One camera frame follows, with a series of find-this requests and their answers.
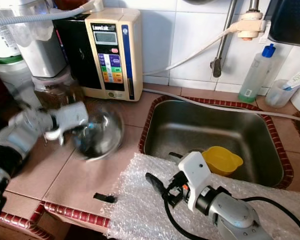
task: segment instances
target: tiled wall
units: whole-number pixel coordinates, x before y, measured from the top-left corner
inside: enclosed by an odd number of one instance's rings
[[[183,60],[222,32],[231,0],[214,0],[192,5],[184,0],[103,0],[106,7],[139,9],[142,15],[143,72],[165,68]],[[270,0],[261,0],[259,9],[266,13]],[[235,18],[249,7],[250,0],[238,0]],[[170,71],[146,75],[146,83],[238,93],[255,55],[265,44],[259,39],[242,41],[232,37],[219,78],[212,76],[210,62],[219,44],[189,62]],[[272,80],[260,94],[265,95],[276,79],[289,79],[300,70],[300,47],[275,43],[276,67]]]

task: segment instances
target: white hose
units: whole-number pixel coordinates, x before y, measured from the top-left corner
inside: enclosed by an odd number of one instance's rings
[[[58,13],[0,17],[0,26],[70,18],[75,15],[82,14],[83,12],[93,9],[94,2],[95,2],[94,0],[91,0],[76,9],[70,11],[58,12]]]
[[[221,39],[222,37],[224,37],[225,35],[229,34],[230,30],[229,28],[227,28],[226,30],[224,30],[222,33],[220,33],[215,39],[211,40],[208,44],[205,44],[203,47],[201,47],[199,50],[193,52],[190,56],[188,56],[186,59],[181,60],[179,62],[176,62],[170,66],[167,66],[163,69],[160,70],[156,70],[156,71],[150,71],[150,72],[144,72],[143,75],[153,75],[153,74],[159,74],[162,73],[164,71],[168,71],[171,69],[174,69],[178,66],[180,66],[181,64],[184,64],[185,62],[195,58],[196,56],[198,56],[199,54],[201,54],[203,51],[205,51],[207,48],[209,48],[211,45],[213,45],[215,42],[217,42],[219,39]]]
[[[286,119],[292,119],[292,120],[297,120],[300,121],[300,117],[292,116],[292,115],[287,115],[287,114],[282,114],[282,113],[276,113],[276,112],[268,112],[268,111],[255,111],[255,110],[245,110],[245,109],[239,109],[239,108],[228,108],[228,107],[222,107],[222,106],[215,106],[215,105],[209,105],[197,101],[190,100],[188,98],[174,95],[168,92],[164,91],[157,91],[157,90],[152,90],[152,89],[146,89],[144,88],[143,91],[149,92],[149,93],[154,93],[154,94],[161,94],[161,95],[166,95],[175,99],[179,99],[191,104],[195,104],[204,108],[209,108],[209,109],[216,109],[216,110],[221,110],[221,111],[228,111],[228,112],[237,112],[237,113],[248,113],[248,114],[261,114],[261,115],[269,115],[269,116],[274,116],[274,117],[281,117],[281,118],[286,118]]]

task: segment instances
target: robotic arm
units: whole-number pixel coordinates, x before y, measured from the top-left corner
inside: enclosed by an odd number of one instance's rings
[[[151,173],[147,172],[145,178],[161,194],[167,216],[181,234],[192,240],[207,240],[185,231],[173,219],[169,205],[174,208],[183,200],[192,212],[200,211],[207,216],[225,240],[273,239],[261,226],[256,210],[247,203],[248,198],[236,199],[223,187],[214,189],[210,186],[211,172],[200,152],[193,151],[183,157],[178,167],[180,171],[173,176],[167,188]],[[267,202],[288,214],[300,227],[300,221],[286,208],[270,199]]]
[[[3,196],[11,176],[42,135],[49,140],[64,142],[65,131],[88,122],[83,102],[64,106],[48,113],[26,109],[14,116],[0,131],[0,213],[6,203]]]

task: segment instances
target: display screen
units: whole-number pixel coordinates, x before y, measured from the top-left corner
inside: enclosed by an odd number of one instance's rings
[[[115,32],[94,31],[93,33],[96,44],[118,45],[117,34]]]

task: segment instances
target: toothbrush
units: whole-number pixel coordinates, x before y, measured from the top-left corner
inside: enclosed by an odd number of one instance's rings
[[[300,82],[297,83],[296,85],[285,87],[283,90],[285,90],[285,91],[291,91],[291,90],[298,89],[298,88],[300,88]]]

